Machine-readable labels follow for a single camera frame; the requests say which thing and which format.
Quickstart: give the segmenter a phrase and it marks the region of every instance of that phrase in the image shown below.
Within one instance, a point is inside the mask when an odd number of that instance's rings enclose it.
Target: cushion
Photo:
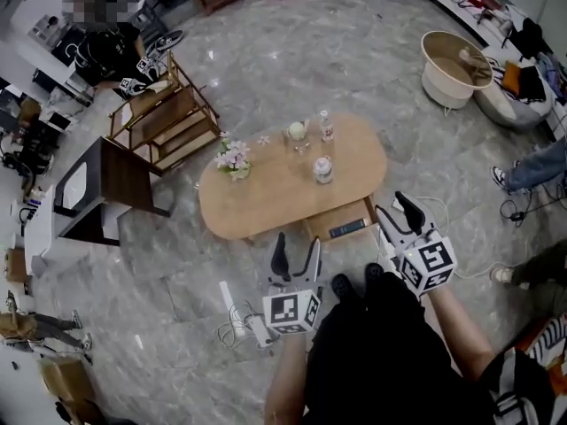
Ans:
[[[520,73],[522,68],[514,63],[506,62],[506,71],[504,72],[504,78],[502,79],[502,87],[514,93],[516,96],[520,94]]]

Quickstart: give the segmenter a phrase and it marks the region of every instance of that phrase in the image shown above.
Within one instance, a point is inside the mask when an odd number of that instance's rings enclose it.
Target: glass jar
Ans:
[[[329,156],[317,158],[313,163],[313,176],[321,184],[333,181],[333,165]]]

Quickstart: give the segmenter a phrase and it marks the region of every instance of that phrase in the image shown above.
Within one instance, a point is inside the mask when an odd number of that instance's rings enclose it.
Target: power strip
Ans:
[[[250,320],[248,320],[248,324],[250,324],[250,327],[258,340],[260,348],[267,348],[274,342],[261,316],[254,315]]]

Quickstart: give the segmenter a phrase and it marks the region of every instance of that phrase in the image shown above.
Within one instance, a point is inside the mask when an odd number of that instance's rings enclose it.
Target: person's arm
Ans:
[[[12,313],[12,329],[18,330],[18,307],[16,306],[16,299],[10,291],[8,292],[8,310]]]
[[[134,41],[134,48],[136,49],[136,52],[138,52],[140,58],[145,57],[145,47],[144,41],[142,41],[142,36],[138,36],[136,38],[136,40]]]
[[[266,425],[295,425],[305,410],[306,335],[283,338],[283,352],[264,406]]]
[[[478,380],[495,357],[492,346],[448,286],[428,294],[449,351],[463,377]]]
[[[119,89],[120,82],[119,81],[101,81],[96,86],[98,89]]]

